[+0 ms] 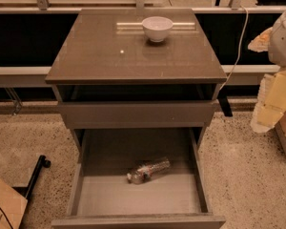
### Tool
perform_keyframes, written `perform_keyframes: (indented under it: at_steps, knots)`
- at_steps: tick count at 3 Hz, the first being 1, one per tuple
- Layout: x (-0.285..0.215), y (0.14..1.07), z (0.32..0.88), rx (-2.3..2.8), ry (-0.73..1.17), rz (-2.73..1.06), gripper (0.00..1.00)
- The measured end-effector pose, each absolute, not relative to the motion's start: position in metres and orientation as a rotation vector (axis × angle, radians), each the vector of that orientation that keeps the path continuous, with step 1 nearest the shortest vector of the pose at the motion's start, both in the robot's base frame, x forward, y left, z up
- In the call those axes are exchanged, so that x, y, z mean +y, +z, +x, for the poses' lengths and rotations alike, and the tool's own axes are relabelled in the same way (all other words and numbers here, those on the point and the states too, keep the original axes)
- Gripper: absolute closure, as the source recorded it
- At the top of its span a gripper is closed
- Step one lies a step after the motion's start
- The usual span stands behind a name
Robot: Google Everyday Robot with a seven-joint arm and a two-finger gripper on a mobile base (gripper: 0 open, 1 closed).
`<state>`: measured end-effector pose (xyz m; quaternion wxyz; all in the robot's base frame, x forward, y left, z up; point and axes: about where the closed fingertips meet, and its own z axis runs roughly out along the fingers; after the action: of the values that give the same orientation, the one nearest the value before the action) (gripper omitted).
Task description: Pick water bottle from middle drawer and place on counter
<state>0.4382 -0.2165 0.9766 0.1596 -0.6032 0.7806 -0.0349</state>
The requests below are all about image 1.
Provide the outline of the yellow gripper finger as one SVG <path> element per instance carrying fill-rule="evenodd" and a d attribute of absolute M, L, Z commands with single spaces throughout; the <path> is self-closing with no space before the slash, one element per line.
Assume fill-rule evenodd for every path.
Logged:
<path fill-rule="evenodd" d="M 265 74 L 258 90 L 251 127 L 256 133 L 273 129 L 286 112 L 286 68 Z"/>
<path fill-rule="evenodd" d="M 273 28 L 268 28 L 253 39 L 249 45 L 248 49 L 253 52 L 266 52 L 268 51 L 270 36 Z"/>

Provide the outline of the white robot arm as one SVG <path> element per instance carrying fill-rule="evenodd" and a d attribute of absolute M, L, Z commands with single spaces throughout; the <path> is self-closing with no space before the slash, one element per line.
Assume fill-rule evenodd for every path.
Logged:
<path fill-rule="evenodd" d="M 261 80 L 251 120 L 254 132 L 266 133 L 286 112 L 286 11 L 271 28 L 252 40 L 248 49 L 267 52 L 269 60 L 280 67 L 278 73 L 265 74 Z"/>

